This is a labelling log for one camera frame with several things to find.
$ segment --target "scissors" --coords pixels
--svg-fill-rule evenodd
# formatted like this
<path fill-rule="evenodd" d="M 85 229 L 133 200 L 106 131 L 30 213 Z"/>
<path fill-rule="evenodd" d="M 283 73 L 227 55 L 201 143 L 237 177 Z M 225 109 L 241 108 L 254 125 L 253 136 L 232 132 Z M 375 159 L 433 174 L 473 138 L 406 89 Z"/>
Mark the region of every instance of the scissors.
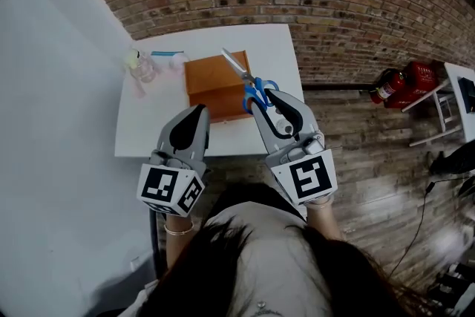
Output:
<path fill-rule="evenodd" d="M 272 107 L 273 104 L 269 101 L 269 98 L 267 98 L 267 95 L 264 92 L 264 88 L 267 85 L 271 85 L 275 90 L 279 90 L 277 83 L 270 80 L 262 80 L 258 76 L 254 78 L 226 49 L 221 49 L 221 54 L 223 54 L 224 58 L 226 58 L 226 61 L 231 65 L 231 67 L 238 74 L 238 76 L 244 81 L 243 108 L 246 113 L 252 115 L 251 109 L 247 106 L 248 101 L 251 98 L 254 98 L 256 102 L 262 105 L 264 110 L 266 110 L 268 107 Z"/>

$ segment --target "white table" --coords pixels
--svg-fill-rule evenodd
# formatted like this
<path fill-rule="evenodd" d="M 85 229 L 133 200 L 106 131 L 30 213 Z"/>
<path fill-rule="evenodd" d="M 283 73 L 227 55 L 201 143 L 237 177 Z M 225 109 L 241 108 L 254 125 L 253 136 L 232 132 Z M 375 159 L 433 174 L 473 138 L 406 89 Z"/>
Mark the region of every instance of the white table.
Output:
<path fill-rule="evenodd" d="M 418 140 L 416 142 L 411 143 L 409 146 L 417 146 L 418 144 L 430 142 L 431 140 L 437 139 L 439 137 L 443 137 L 449 134 L 453 134 L 454 132 L 460 131 L 463 129 L 465 142 L 468 143 L 475 139 L 475 114 L 468 114 L 465 110 L 465 104 L 462 98 L 462 92 L 459 86 L 459 79 L 466 78 L 471 81 L 475 82 L 475 71 L 473 69 L 464 68 L 462 66 L 449 64 L 448 62 L 445 63 L 445 70 L 447 71 L 448 78 L 442 82 L 439 86 L 434 88 L 432 91 L 426 93 L 423 97 L 419 98 L 415 102 L 412 102 L 410 105 L 407 105 L 402 109 L 402 112 L 405 112 L 412 108 L 413 106 L 417 105 L 418 103 L 422 102 L 424 99 L 428 97 L 433 97 L 434 102 L 436 103 L 437 112 L 439 113 L 440 124 L 442 127 L 442 132 L 426 139 Z M 448 97 L 438 97 L 437 91 L 451 85 L 453 89 L 453 95 L 456 99 L 457 107 L 459 108 L 460 118 L 458 117 L 445 117 L 442 115 L 442 109 L 440 107 L 441 103 L 448 100 Z M 453 128 L 446 129 L 446 124 L 449 122 L 458 122 Z"/>
<path fill-rule="evenodd" d="M 304 100 L 297 59 L 289 28 L 285 24 L 215 27 L 152 37 L 136 43 L 140 50 L 184 50 L 190 58 L 202 59 L 229 51 L 245 50 L 253 76 L 276 81 L 282 91 Z M 147 95 L 138 99 L 129 73 L 120 97 L 116 131 L 116 157 L 148 157 L 156 148 L 162 127 L 189 106 L 184 75 L 160 74 L 143 85 Z M 282 116 L 270 108 L 273 122 Z M 265 154 L 266 149 L 254 118 L 212 123 L 206 156 Z"/>

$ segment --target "fire extinguisher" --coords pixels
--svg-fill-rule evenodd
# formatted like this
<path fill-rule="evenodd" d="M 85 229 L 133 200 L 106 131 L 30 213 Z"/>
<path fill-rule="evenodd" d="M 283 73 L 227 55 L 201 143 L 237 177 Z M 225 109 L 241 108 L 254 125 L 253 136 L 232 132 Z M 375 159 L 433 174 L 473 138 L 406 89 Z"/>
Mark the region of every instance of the fire extinguisher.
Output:
<path fill-rule="evenodd" d="M 376 88 L 370 91 L 371 100 L 378 104 L 405 85 L 404 74 L 396 69 L 387 69 L 381 75 Z"/>

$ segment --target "table leg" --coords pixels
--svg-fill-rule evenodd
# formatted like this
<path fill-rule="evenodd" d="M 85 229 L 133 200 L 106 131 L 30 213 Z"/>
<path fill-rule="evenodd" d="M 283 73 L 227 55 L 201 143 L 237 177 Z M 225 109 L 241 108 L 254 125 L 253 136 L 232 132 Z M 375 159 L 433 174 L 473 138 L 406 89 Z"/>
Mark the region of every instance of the table leg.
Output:
<path fill-rule="evenodd" d="M 447 129 L 445 127 L 444 115 L 442 114 L 442 109 L 440 107 L 439 97 L 437 96 L 437 93 L 434 93 L 432 95 L 433 95 L 433 101 L 436 103 L 437 113 L 439 114 L 439 121 L 440 121 L 440 126 L 442 127 L 442 132 L 445 132 L 445 130 Z"/>
<path fill-rule="evenodd" d="M 437 86 L 436 88 L 434 88 L 432 91 L 429 91 L 428 93 L 424 94 L 422 97 L 420 97 L 418 100 L 415 100 L 414 102 L 412 102 L 411 104 L 407 105 L 406 107 L 404 107 L 401 112 L 406 112 L 407 110 L 409 110 L 410 108 L 414 107 L 415 105 L 417 105 L 418 103 L 422 102 L 424 99 L 427 99 L 428 97 L 430 97 L 432 94 L 436 93 L 437 91 L 439 91 L 441 88 L 444 88 L 445 86 L 447 86 L 448 84 L 450 84 L 451 81 L 449 80 L 449 78 L 447 78 L 443 83 L 441 83 L 439 86 Z"/>
<path fill-rule="evenodd" d="M 462 129 L 462 126 L 458 125 L 457 127 L 451 128 L 450 130 L 447 130 L 445 132 L 441 132 L 440 134 L 433 135 L 431 137 L 428 137 L 427 139 L 417 140 L 416 142 L 409 144 L 409 146 L 414 147 L 414 146 L 417 146 L 418 144 L 430 142 L 431 140 L 439 139 L 440 137 L 453 134 L 454 132 L 460 131 L 461 129 Z"/>

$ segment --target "black cable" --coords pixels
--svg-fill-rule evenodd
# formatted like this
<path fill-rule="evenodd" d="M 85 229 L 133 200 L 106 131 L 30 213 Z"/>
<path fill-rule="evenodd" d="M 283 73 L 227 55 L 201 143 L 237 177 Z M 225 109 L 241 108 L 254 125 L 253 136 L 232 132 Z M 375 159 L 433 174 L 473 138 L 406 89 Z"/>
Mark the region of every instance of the black cable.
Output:
<path fill-rule="evenodd" d="M 414 239 L 412 242 L 410 242 L 410 245 L 407 246 L 407 249 L 406 249 L 406 252 L 403 254 L 402 258 L 399 259 L 399 262 L 397 263 L 397 265 L 393 268 L 393 270 L 391 271 L 391 273 L 389 274 L 389 278 L 391 278 L 391 276 L 393 275 L 394 271 L 396 271 L 396 268 L 399 267 L 399 265 L 401 264 L 402 262 L 402 259 L 404 259 L 407 255 L 407 253 L 409 252 L 410 248 L 412 247 L 413 243 L 416 241 L 416 238 L 417 238 L 417 235 L 419 234 L 419 230 L 421 229 L 421 226 L 422 226 L 422 221 L 424 220 L 424 210 L 425 210 L 425 200 L 427 199 L 427 196 L 430 192 L 430 190 L 426 190 L 425 191 L 425 196 L 424 196 L 424 203 L 422 205 L 422 217 L 421 217 L 421 222 L 419 223 L 419 227 L 417 228 L 417 231 L 416 231 L 416 234 L 414 235 Z"/>
<path fill-rule="evenodd" d="M 160 254 L 160 248 L 158 244 L 158 231 L 157 231 L 157 213 L 150 209 L 148 211 L 148 217 L 150 221 L 150 240 L 151 240 L 151 247 L 153 250 L 153 255 L 152 255 L 152 260 L 154 262 L 154 271 L 155 271 L 155 276 L 157 278 L 162 277 L 162 261 L 161 261 L 161 254 Z"/>
<path fill-rule="evenodd" d="M 414 235 L 414 239 L 412 242 L 410 242 L 409 246 L 407 246 L 407 249 L 406 249 L 406 252 L 403 254 L 402 258 L 399 260 L 399 262 L 397 263 L 397 265 L 393 268 L 393 270 L 391 271 L 391 273 L 389 274 L 389 278 L 391 278 L 391 276 L 393 275 L 394 271 L 396 271 L 396 268 L 399 267 L 399 265 L 401 264 L 402 260 L 406 257 L 407 253 L 409 252 L 410 248 L 412 247 L 412 245 L 414 244 L 414 242 L 416 241 L 416 238 L 417 238 L 417 235 L 419 234 L 419 231 L 421 229 L 421 226 L 422 226 L 422 221 L 424 220 L 424 210 L 425 210 L 425 201 L 427 199 L 427 196 L 428 194 L 432 191 L 433 187 L 436 185 L 436 183 L 443 183 L 445 181 L 454 181 L 454 180 L 468 180 L 469 178 L 472 178 L 472 177 L 475 177 L 475 176 L 470 176 L 470 177 L 458 177 L 458 178 L 450 178 L 448 180 L 438 180 L 438 181 L 433 181 L 429 184 L 429 186 L 425 189 L 425 196 L 424 196 L 424 203 L 422 205 L 422 217 L 421 217 L 421 222 L 419 223 L 419 227 L 417 228 L 417 231 L 416 231 L 416 234 Z"/>
<path fill-rule="evenodd" d="M 475 177 L 475 176 L 449 178 L 448 180 L 439 180 L 439 181 L 434 181 L 434 182 L 432 182 L 432 183 L 435 184 L 435 183 L 443 183 L 443 182 L 445 182 L 445 181 L 468 180 L 468 179 L 473 178 L 473 177 Z"/>

